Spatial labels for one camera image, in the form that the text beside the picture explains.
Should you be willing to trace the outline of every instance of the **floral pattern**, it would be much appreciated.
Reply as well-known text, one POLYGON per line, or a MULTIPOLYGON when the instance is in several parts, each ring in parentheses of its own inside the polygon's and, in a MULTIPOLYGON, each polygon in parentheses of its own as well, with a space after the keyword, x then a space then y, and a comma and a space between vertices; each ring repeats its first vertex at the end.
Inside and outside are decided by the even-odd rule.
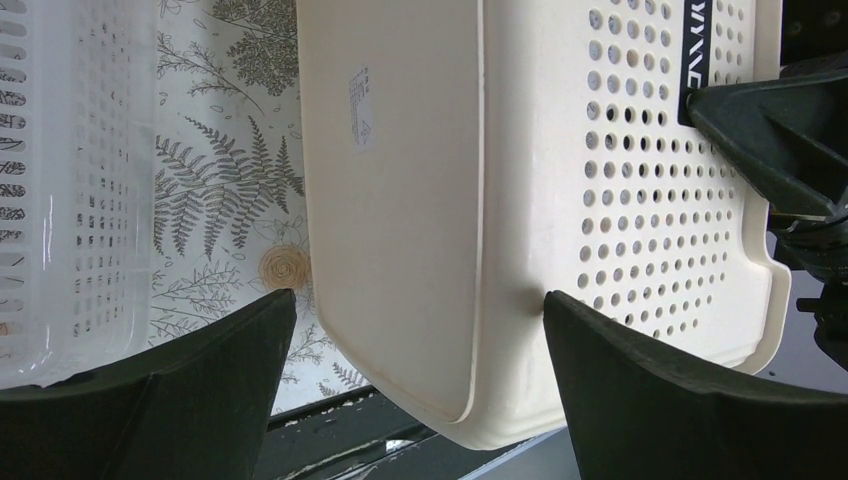
POLYGON ((278 288, 298 324, 274 412, 366 385, 316 322, 294 0, 158 0, 148 344, 278 288))

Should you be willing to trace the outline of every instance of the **perforated panel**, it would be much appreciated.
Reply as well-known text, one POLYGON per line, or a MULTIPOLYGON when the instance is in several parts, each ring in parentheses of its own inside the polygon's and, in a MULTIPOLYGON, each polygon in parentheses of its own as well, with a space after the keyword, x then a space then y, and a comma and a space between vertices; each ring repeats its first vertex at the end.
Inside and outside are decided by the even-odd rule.
POLYGON ((582 268, 574 290, 654 338, 693 335, 741 300, 727 281, 749 260, 739 239, 744 183, 712 145, 678 124, 682 58, 708 55, 709 84, 750 81, 751 2, 717 0, 711 47, 686 45, 700 49, 689 57, 681 56, 683 17, 697 11, 684 12, 685 2, 588 3, 583 175, 591 187, 575 232, 584 246, 575 252, 582 268))
POLYGON ((135 13, 130 0, 0 0, 0 374, 95 366, 133 334, 127 274, 147 268, 136 235, 152 195, 133 164, 133 35, 148 20, 135 13))

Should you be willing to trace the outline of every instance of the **black mechanical part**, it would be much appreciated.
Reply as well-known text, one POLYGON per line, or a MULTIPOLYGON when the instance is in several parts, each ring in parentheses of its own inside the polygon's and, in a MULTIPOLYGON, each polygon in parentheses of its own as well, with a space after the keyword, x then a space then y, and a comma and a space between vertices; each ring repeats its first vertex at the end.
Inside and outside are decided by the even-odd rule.
POLYGON ((279 291, 125 360, 0 392, 0 478, 252 478, 295 320, 279 291))
POLYGON ((562 292, 545 299, 544 325, 584 480, 832 478, 844 470, 846 396, 701 360, 562 292))

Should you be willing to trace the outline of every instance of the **ventilation hole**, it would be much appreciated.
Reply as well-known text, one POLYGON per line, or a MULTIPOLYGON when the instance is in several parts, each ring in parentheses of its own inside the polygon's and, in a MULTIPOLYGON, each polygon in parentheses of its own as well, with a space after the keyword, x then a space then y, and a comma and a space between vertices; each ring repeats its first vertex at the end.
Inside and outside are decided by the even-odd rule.
POLYGON ((588 161, 583 166, 583 173, 586 175, 586 178, 595 178, 598 174, 598 165, 593 161, 588 161))
POLYGON ((601 25, 603 24, 604 20, 601 17, 601 12, 597 10, 589 10, 589 25, 595 30, 600 30, 601 25))
POLYGON ((586 147, 589 150, 594 150, 598 147, 598 134, 595 132, 589 132, 586 134, 586 147))
POLYGON ((3 0, 2 6, 4 7, 2 10, 11 13, 26 13, 27 11, 26 4, 21 0, 3 0))
POLYGON ((615 135, 608 133, 604 137, 604 146, 607 147, 607 150, 615 150, 615 146, 618 145, 618 140, 615 135))
POLYGON ((634 40, 639 37, 639 24, 636 21, 627 22, 627 35, 634 40))
POLYGON ((610 93, 618 93, 618 89, 621 87, 621 82, 618 80, 618 77, 615 75, 610 75, 607 78, 607 89, 610 93))
POLYGON ((612 63, 613 65, 617 64, 619 61, 621 61, 621 50, 617 46, 611 45, 607 49, 607 57, 609 58, 610 63, 612 63))
POLYGON ((601 43, 597 40, 592 40, 589 42, 589 58, 592 60, 600 60, 601 52, 603 51, 603 47, 601 43))
POLYGON ((25 37, 27 30, 20 23, 0 21, 0 33, 13 37, 25 37))
POLYGON ((601 88, 601 74, 595 71, 589 72, 589 76, 587 77, 589 82, 589 89, 597 90, 601 88))
POLYGON ((654 43, 654 40, 656 40, 656 38, 657 31, 654 30, 654 27, 652 27, 651 25, 647 25, 645 27, 645 40, 647 40, 648 43, 654 43))
POLYGON ((23 60, 27 57, 27 51, 21 47, 8 44, 0 44, 0 57, 10 60, 23 60))
POLYGON ((619 32, 621 32, 621 19, 619 19, 617 16, 610 16, 607 23, 609 24, 610 32, 612 32, 613 35, 618 35, 619 32))
POLYGON ((636 80, 633 78, 628 78, 626 82, 624 82, 624 89, 627 91, 627 94, 630 96, 636 95, 636 90, 639 88, 639 85, 636 83, 636 80))

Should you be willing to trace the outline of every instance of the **black surface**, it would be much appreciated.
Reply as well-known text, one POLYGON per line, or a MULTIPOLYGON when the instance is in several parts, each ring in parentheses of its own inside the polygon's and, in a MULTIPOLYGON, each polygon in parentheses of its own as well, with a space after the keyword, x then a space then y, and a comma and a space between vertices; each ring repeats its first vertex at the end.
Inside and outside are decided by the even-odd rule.
POLYGON ((507 453, 467 450, 441 435, 417 442, 363 467, 356 480, 455 480, 507 453))
POLYGON ((364 388, 274 417, 255 478, 332 478, 386 456, 386 441, 433 432, 374 388, 364 388))
POLYGON ((848 50, 848 2, 784 0, 781 40, 783 65, 848 50))
POLYGON ((705 362, 562 292, 544 325, 583 479, 843 476, 848 397, 705 362))
POLYGON ((0 478, 251 478, 295 315, 276 292, 128 359, 0 392, 0 478))

